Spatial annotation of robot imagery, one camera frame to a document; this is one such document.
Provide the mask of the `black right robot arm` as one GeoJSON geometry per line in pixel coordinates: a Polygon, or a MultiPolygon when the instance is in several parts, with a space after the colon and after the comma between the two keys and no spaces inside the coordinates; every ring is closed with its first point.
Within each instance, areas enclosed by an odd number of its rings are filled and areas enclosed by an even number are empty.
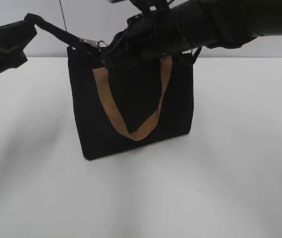
{"type": "Polygon", "coordinates": [[[101,53],[106,67],[150,61],[195,48],[237,49],[258,37],[282,36],[282,0],[135,0],[127,20],[101,53]]]}

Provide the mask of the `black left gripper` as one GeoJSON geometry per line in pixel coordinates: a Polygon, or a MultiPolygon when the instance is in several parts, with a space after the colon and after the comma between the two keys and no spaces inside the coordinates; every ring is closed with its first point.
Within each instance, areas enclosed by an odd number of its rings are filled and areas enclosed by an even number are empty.
{"type": "Polygon", "coordinates": [[[28,13],[24,20],[0,26],[0,73],[27,62],[24,49],[37,35],[34,25],[75,49],[81,48],[78,37],[45,21],[39,15],[28,13]]]}

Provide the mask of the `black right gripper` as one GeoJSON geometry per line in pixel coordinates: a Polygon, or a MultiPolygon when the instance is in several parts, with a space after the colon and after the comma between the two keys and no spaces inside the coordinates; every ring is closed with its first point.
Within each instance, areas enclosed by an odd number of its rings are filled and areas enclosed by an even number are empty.
{"type": "Polygon", "coordinates": [[[188,41],[181,25],[187,3],[170,6],[168,0],[133,0],[140,13],[127,20],[127,28],[115,35],[101,51],[105,67],[139,64],[178,54],[181,65],[193,66],[202,47],[188,50],[188,41]]]}

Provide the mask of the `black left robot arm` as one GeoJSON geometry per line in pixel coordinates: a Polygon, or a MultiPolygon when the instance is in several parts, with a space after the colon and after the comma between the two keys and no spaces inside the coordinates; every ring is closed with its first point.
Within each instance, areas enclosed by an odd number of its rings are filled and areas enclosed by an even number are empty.
{"type": "Polygon", "coordinates": [[[24,49],[37,35],[36,26],[69,46],[82,47],[78,37],[50,24],[38,15],[29,13],[21,21],[0,26],[0,73],[18,68],[27,62],[24,49]]]}

